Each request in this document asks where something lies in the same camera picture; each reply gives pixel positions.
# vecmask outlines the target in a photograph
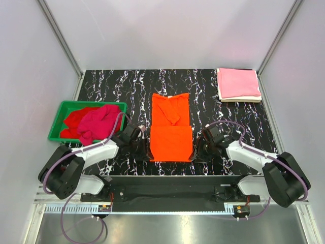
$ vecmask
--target light pink cloth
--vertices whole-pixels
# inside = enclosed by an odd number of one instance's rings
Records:
[[[218,85],[222,98],[261,96],[254,70],[220,69]]]
[[[79,140],[85,146],[91,145],[94,140],[104,140],[114,127],[116,117],[121,112],[117,105],[106,104],[97,110],[88,112],[78,126]],[[122,116],[116,126],[115,133],[120,130]]]

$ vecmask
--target reflective floor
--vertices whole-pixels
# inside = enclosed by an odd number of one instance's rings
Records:
[[[253,215],[261,211],[253,206]],[[86,215],[64,215],[64,227],[69,229]],[[250,221],[221,220],[218,216],[132,216],[111,215],[105,218],[108,227],[97,243],[307,243],[297,210],[271,205],[259,219]],[[86,220],[68,231],[74,241],[89,242],[97,237],[101,224]],[[36,243],[69,243],[61,234],[59,214],[44,214]]]

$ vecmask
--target green bin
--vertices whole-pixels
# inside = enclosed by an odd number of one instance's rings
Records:
[[[114,103],[114,102],[87,102],[87,101],[63,101],[56,113],[55,120],[52,124],[48,139],[50,141],[59,141],[62,143],[80,143],[78,139],[66,139],[60,138],[60,132],[68,128],[64,124],[64,120],[69,116],[72,111],[83,109],[85,107],[102,107],[105,104],[116,104],[119,106],[120,110],[126,113],[126,103]],[[122,117],[122,123],[120,130],[123,130],[123,124],[125,120],[125,115]]]

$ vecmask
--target clothing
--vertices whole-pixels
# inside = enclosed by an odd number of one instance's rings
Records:
[[[106,104],[97,110],[90,111],[80,121],[77,133],[85,146],[91,145],[94,140],[104,140],[114,127],[117,115],[121,112],[117,105]],[[121,127],[122,116],[118,121],[114,133]]]
[[[80,110],[72,111],[69,116],[63,121],[67,129],[64,129],[60,133],[60,138],[66,139],[79,139],[80,135],[77,133],[77,128],[81,119],[90,111],[99,109],[99,107],[85,107]]]
[[[171,98],[152,95],[150,133],[153,161],[190,162],[192,128],[189,125],[187,93]]]
[[[220,72],[218,72],[218,85],[223,99],[261,96],[256,71],[254,70],[220,69]]]

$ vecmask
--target black marble table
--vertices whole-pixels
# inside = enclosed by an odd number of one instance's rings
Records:
[[[126,102],[132,123],[145,125],[150,137],[152,94],[173,96],[189,93],[190,124],[194,143],[208,123],[226,119],[246,128],[244,141],[277,152],[263,103],[222,103],[217,94],[216,70],[88,70],[80,90],[81,101]],[[230,135],[239,128],[219,125]],[[101,175],[229,175],[256,174],[239,162],[220,157],[213,163],[143,162],[128,156],[97,163],[86,174]]]

